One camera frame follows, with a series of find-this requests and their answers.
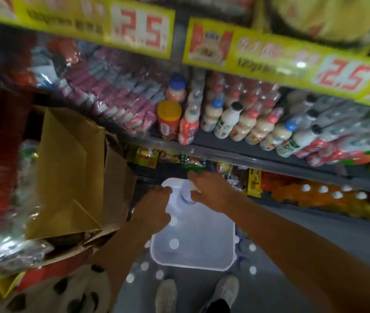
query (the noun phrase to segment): blue lid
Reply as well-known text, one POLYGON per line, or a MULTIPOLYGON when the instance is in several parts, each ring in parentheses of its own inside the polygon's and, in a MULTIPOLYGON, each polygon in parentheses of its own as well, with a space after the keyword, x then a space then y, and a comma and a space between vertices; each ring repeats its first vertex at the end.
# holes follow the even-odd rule
POLYGON ((211 102, 214 108, 222 108, 224 104, 224 95, 216 95, 211 102))
POLYGON ((290 121, 290 120, 287 120, 284 126, 290 132, 293 132, 297 129, 297 125, 293 121, 290 121))
POLYGON ((174 73, 169 80, 169 87, 173 90, 183 90, 185 86, 185 78, 181 73, 174 73))

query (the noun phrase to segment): white shoe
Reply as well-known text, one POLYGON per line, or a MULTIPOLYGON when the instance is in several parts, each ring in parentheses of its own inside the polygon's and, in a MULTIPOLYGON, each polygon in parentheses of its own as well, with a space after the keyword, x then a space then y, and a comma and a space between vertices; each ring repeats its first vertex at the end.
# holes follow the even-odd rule
POLYGON ((222 277, 215 286, 213 297, 211 298, 211 300, 208 301, 206 305, 203 306, 200 312, 204 312, 211 303, 219 299, 223 299, 224 301, 226 301, 228 307, 231 308, 237 298, 238 288, 238 279, 234 275, 227 275, 222 277))
POLYGON ((156 293, 156 313, 175 313, 176 284, 173 279, 163 280, 156 293))

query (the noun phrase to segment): yellow lid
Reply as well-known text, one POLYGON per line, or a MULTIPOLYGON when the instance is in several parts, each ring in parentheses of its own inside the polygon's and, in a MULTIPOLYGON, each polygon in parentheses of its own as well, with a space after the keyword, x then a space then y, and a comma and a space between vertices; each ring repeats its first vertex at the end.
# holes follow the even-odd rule
POLYGON ((163 100, 157 105, 157 115, 167 122, 174 122, 181 117, 182 106, 172 100, 163 100))

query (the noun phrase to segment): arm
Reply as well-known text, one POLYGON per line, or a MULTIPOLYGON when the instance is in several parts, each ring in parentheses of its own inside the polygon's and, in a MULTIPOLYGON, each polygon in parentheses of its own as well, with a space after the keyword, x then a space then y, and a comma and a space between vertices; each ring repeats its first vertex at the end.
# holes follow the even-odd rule
POLYGON ((323 237, 236 192, 216 173, 188 174, 194 201, 230 217, 318 307, 370 312, 370 267, 323 237))
POLYGON ((109 276, 110 308, 114 306, 121 286, 145 243, 169 223, 170 215, 165 209, 171 193, 170 187, 149 190, 136 205, 132 220, 92 257, 90 263, 103 267, 109 276))

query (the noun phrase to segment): translucent plastic box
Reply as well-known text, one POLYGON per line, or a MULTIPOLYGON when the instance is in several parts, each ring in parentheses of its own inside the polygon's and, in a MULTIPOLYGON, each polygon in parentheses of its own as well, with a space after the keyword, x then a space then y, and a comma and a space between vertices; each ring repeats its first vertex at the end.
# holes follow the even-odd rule
POLYGON ((150 254, 160 265, 225 271, 234 260, 234 222, 200 203, 188 204, 181 198, 184 179, 169 178, 166 212, 171 221, 152 236, 150 254))

